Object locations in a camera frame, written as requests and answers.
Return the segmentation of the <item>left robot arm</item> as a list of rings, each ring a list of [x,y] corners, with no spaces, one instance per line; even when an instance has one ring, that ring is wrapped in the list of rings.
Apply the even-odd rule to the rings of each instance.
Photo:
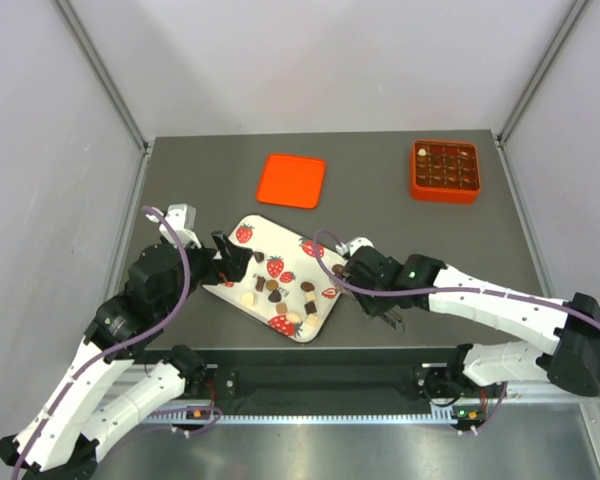
[[[162,405],[206,387],[206,363],[173,347],[148,376],[106,406],[114,382],[140,357],[199,286],[241,281],[252,257],[221,233],[209,248],[192,231],[163,231],[131,264],[123,289],[86,329],[66,374],[31,423],[0,440],[0,459],[22,479],[88,479],[109,450]]]

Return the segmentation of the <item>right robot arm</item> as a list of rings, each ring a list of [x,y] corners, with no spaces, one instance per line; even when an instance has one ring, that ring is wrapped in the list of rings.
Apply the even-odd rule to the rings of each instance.
[[[498,382],[548,382],[583,396],[600,394],[600,305],[587,294],[535,297],[483,281],[432,257],[400,263],[357,240],[339,247],[344,287],[370,317],[416,308],[473,321],[512,336],[498,345],[457,347],[447,384],[467,396]]]

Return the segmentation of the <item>white strawberry tray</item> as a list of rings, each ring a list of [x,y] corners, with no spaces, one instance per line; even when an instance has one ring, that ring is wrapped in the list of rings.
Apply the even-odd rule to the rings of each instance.
[[[315,247],[311,239],[257,214],[243,217],[229,239],[236,245],[252,249],[253,255],[255,252],[262,252],[264,260],[258,263],[252,256],[241,282],[227,282],[207,286],[205,289],[268,329],[296,343],[307,344],[313,341],[341,295],[319,264],[323,263],[331,271],[335,264],[344,266],[344,258],[322,245]],[[280,302],[268,301],[272,291],[266,285],[262,292],[255,289],[258,277],[264,277],[266,283],[269,280],[278,282],[276,290],[282,295]],[[317,312],[314,315],[319,317],[316,325],[306,322],[310,314],[304,309],[308,302],[305,301],[306,292],[300,288],[302,282],[311,282],[315,287],[310,292],[316,296],[314,303]],[[253,306],[246,306],[241,302],[242,295],[248,292],[256,296]],[[287,313],[279,315],[276,312],[279,303],[286,304],[287,313],[299,314],[302,322],[292,324],[286,319]]]

